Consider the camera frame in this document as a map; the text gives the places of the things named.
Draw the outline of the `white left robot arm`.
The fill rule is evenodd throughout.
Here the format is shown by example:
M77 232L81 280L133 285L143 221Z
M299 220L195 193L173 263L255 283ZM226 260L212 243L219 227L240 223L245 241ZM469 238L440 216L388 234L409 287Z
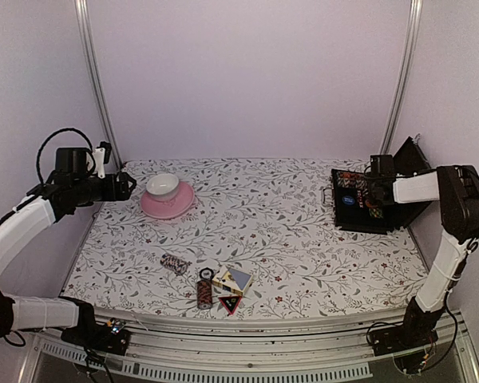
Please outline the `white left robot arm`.
M106 173L111 147L58 148L55 169L0 219L0 278L23 248L48 227L96 202L128 200L137 186L130 174ZM6 295L0 290L0 338L17 330L63 328L86 346L103 338L91 304L78 299Z

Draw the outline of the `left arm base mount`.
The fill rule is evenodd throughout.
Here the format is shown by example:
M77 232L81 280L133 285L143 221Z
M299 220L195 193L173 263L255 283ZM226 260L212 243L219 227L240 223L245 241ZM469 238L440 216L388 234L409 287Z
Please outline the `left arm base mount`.
M75 327L66 328L61 332L62 341L89 350L126 355L131 332L126 329L125 320L110 318L106 323L98 324L90 303L76 298L63 297L63 299L76 304L78 319Z

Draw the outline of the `blue beige card deck box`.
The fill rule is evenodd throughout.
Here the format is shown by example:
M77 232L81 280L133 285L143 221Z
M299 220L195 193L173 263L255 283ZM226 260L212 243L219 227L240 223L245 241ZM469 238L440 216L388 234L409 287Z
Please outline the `blue beige card deck box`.
M222 290L243 297L252 284L253 276L233 267L222 266L212 279L212 284Z

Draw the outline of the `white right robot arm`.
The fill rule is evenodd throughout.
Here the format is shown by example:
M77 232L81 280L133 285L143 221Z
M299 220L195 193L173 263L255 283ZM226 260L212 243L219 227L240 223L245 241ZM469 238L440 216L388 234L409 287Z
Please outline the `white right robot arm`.
M461 278L466 259L479 240L479 175L472 165L447 165L412 176L398 175L390 156L378 158L364 172L368 190L381 205L438 201L441 240L428 276L408 304L397 341L413 348L428 340L447 309L451 290Z

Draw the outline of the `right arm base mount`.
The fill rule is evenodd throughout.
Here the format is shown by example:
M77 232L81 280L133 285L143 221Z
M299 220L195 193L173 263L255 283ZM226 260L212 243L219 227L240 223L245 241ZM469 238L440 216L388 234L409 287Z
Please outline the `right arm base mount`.
M368 344L375 356L432 345L438 340L435 327L444 311L424 312L419 306L410 304L401 325L369 330L366 334Z

